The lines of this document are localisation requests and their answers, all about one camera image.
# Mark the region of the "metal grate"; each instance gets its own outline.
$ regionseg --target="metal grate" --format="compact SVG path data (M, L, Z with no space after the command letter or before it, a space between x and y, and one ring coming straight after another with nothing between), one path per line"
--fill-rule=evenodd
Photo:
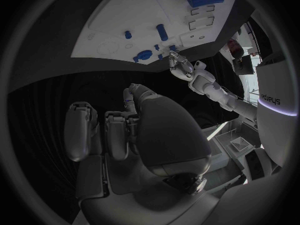
M237 139L234 139L233 141L230 142L239 152L247 148L250 143L247 142L245 139L242 137L238 137Z

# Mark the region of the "white panel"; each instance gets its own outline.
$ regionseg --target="white panel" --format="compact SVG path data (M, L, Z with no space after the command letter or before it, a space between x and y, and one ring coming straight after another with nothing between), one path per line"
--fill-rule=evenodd
M138 53L151 50L153 55L149 59L139 60L140 64L150 64L158 60L160 54L169 56L172 45L182 51L215 41L234 1L224 0L197 9L187 0L103 0L82 29L71 57L134 62L133 57ZM198 19L196 29L190 31L186 17L192 14L195 18L205 17L203 13L214 16L213 25L207 26L211 18L205 22ZM161 41L156 29L158 24L164 25L167 41ZM131 39L125 38L125 31L130 31Z

